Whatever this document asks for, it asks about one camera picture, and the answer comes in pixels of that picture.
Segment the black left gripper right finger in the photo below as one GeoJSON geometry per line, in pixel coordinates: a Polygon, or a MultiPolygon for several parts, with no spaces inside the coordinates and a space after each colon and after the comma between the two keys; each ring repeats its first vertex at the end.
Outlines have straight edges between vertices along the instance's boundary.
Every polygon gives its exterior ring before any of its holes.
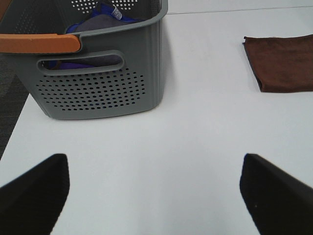
{"type": "Polygon", "coordinates": [[[244,156],[239,188],[262,235],[311,235],[313,189],[257,154],[244,156]]]}

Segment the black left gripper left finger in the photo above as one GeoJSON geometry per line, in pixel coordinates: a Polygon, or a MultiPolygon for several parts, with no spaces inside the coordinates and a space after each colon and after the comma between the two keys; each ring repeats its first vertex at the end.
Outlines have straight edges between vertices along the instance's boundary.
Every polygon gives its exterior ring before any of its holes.
{"type": "Polygon", "coordinates": [[[0,188],[2,235],[51,234],[70,189],[65,154],[54,154],[0,188]]]}

